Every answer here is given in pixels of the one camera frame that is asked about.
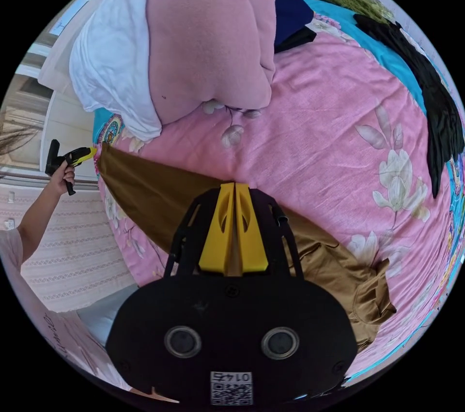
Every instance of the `woman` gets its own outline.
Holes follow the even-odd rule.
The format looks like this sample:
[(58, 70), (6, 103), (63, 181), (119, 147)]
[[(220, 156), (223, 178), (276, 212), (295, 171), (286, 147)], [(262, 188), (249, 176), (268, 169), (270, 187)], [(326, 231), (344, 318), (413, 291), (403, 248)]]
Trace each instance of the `woman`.
[[(0, 156), (13, 151), (18, 141), (25, 137), (24, 132), (1, 134)], [(108, 383), (147, 396), (122, 379), (104, 349), (118, 308), (137, 286), (118, 291), (80, 311), (57, 313), (45, 307), (21, 276), (21, 265), (36, 251), (60, 197), (67, 191), (66, 181), (74, 184), (75, 173), (73, 167), (63, 162), (24, 214), (19, 226), (8, 231), (0, 230), (1, 262), (30, 320), (60, 355)], [(155, 392), (149, 397), (171, 401)]]

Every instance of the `camera lens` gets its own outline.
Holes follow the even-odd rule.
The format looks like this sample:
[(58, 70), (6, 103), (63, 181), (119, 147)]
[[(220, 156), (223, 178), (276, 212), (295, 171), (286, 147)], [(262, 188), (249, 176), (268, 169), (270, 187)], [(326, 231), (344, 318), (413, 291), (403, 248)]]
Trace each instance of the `camera lens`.
[(179, 358), (190, 358), (202, 348), (199, 334), (188, 326), (175, 326), (165, 335), (165, 347), (168, 352)]
[(291, 357), (299, 347), (299, 337), (294, 330), (273, 328), (262, 339), (262, 351), (269, 359), (282, 360)]

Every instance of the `pink pillow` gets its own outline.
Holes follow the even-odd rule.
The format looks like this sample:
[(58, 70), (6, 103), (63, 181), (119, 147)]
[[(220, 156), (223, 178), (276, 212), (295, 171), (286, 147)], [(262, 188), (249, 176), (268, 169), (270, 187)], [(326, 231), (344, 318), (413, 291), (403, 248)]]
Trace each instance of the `pink pillow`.
[(275, 0), (147, 0), (150, 95), (162, 124), (202, 102), (266, 107)]

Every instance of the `bed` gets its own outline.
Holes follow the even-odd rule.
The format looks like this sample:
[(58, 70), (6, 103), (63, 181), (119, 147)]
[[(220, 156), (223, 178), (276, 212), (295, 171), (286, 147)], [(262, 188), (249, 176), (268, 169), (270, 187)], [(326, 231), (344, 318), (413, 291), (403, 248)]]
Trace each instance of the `bed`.
[[(131, 136), (121, 116), (99, 109), (93, 136), (96, 145), (246, 182), (327, 230), (360, 262), (388, 257), (398, 312), (351, 365), (355, 378), (392, 355), (445, 297), (464, 251), (464, 159), (444, 168), (433, 199), (426, 117), (411, 76), (357, 35), (343, 11), (311, 6), (317, 37), (275, 56), (266, 109), (206, 103), (148, 143)], [(102, 179), (98, 185), (136, 282), (160, 278), (166, 254), (119, 209)]]

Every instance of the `qr code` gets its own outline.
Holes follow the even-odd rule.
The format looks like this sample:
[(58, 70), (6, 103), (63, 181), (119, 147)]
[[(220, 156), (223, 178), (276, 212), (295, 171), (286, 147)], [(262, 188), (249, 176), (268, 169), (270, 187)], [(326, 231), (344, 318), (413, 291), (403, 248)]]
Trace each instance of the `qr code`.
[(212, 375), (211, 381), (211, 404), (214, 406), (251, 406), (253, 404), (251, 374), (245, 374), (248, 375), (245, 378), (249, 381), (244, 381), (243, 375), (215, 372), (216, 378)]

